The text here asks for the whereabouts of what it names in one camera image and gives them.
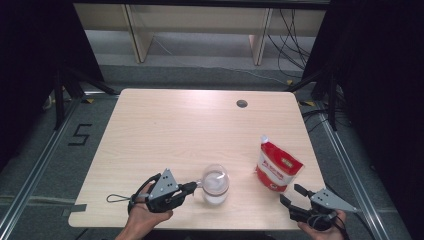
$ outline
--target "table top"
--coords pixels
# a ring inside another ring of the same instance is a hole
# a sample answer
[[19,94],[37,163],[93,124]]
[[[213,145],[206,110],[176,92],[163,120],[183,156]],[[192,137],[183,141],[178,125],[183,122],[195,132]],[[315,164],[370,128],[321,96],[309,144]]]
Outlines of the table top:
[[[247,107],[237,106],[244,100]],[[292,93],[216,90],[126,89],[122,91],[76,200],[73,227],[123,227],[128,201],[108,203],[110,194],[131,196],[149,177],[170,168],[177,183],[201,177],[209,164],[223,165],[229,194],[219,206],[204,202],[202,189],[186,197],[160,229],[297,229],[279,194],[257,178],[260,137],[292,154],[305,167],[294,179],[318,191],[324,181]],[[290,184],[292,204],[310,202]]]

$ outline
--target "wrist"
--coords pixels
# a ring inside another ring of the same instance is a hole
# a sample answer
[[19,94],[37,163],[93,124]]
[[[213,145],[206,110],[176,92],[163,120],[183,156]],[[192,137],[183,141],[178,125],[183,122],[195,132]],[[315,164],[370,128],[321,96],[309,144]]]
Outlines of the wrist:
[[142,240],[142,237],[136,237],[131,234],[131,231],[128,231],[127,228],[124,228],[121,233],[115,238],[115,240]]

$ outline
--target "clear glass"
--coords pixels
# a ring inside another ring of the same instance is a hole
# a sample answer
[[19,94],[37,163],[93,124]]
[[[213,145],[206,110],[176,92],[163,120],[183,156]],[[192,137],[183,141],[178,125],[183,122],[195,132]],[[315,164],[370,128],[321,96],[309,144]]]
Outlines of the clear glass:
[[212,205],[223,203],[230,187],[227,170],[219,164],[209,165],[203,171],[199,186],[203,188],[203,198],[206,202]]

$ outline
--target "round hole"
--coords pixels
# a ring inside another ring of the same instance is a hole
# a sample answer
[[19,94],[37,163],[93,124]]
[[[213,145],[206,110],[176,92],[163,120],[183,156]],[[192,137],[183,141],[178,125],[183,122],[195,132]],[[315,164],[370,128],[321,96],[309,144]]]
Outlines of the round hole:
[[245,107],[247,107],[247,102],[245,100],[238,100],[237,106],[239,106],[241,108],[245,108]]

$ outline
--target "human hand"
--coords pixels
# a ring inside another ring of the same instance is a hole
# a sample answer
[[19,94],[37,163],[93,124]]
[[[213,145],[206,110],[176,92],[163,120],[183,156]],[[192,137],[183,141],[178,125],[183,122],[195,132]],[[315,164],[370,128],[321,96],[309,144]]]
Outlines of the human hand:
[[[141,192],[145,193],[149,189],[147,185]],[[146,204],[137,200],[130,211],[127,224],[115,240],[141,240],[156,225],[172,217],[173,212],[152,213]]]
[[[346,213],[341,210],[336,210],[337,217],[336,218],[336,224],[340,226],[341,228],[344,228],[344,223],[346,221]],[[304,232],[306,232],[313,240],[343,240],[344,237],[339,229],[337,229],[335,226],[332,226],[330,229],[326,231],[317,231],[313,228],[311,228],[307,223],[304,222],[298,222],[297,226],[302,229]]]

